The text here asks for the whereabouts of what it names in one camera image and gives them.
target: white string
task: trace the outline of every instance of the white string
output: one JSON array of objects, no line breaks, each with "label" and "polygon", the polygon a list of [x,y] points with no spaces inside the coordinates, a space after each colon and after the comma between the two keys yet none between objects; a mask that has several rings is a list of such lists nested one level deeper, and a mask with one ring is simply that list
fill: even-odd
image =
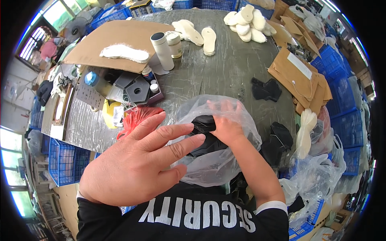
[{"label": "white string", "polygon": [[294,84],[293,82],[292,82],[292,85],[293,85],[293,88],[295,89],[295,91],[296,91],[296,93],[297,93],[298,95],[303,96],[303,97],[305,97],[305,98],[307,98],[307,99],[311,98],[311,96],[312,96],[312,83],[311,83],[311,95],[310,95],[309,97],[306,97],[306,96],[304,96],[304,95],[302,95],[302,94],[299,94],[299,92],[296,90],[295,84]]}]

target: left hand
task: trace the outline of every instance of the left hand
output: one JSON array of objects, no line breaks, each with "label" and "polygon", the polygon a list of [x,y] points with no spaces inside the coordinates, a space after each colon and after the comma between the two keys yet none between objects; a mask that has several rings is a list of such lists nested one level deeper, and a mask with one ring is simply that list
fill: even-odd
[{"label": "left hand", "polygon": [[133,206],[177,184],[186,174],[186,166],[164,169],[201,146],[205,135],[194,135],[165,146],[169,140],[193,130],[192,123],[155,130],[165,117],[165,112],[161,112],[147,118],[131,134],[90,162],[80,180],[81,194],[92,202]]}]

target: right hand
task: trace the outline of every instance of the right hand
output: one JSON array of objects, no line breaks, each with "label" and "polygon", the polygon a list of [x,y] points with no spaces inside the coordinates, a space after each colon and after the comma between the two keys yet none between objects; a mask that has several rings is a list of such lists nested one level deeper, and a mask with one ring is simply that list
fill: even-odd
[{"label": "right hand", "polygon": [[[207,101],[209,108],[215,108],[214,105]],[[232,103],[229,100],[221,102],[221,111],[235,111],[236,114],[241,112],[241,102],[237,102],[236,110],[234,110]],[[245,138],[243,129],[237,122],[231,121],[224,116],[213,115],[216,123],[216,130],[211,133],[222,141],[227,146],[231,147],[240,138]]]}]

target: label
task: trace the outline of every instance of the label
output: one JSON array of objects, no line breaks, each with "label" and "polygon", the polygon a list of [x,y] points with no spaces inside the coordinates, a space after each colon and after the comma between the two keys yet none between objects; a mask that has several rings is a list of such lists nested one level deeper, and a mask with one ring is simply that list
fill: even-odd
[{"label": "label", "polygon": [[298,59],[293,53],[290,53],[287,57],[287,59],[295,65],[296,68],[300,70],[300,72],[303,73],[307,77],[307,79],[311,79],[312,71],[307,68],[305,64],[303,64],[300,59]]}]

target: forearm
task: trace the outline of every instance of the forearm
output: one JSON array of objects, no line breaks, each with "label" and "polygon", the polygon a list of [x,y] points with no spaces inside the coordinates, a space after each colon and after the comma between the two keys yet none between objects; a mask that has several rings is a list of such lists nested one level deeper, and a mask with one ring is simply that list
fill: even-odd
[{"label": "forearm", "polygon": [[239,138],[230,146],[244,177],[256,197],[257,206],[269,201],[285,203],[279,180],[246,137]]}]

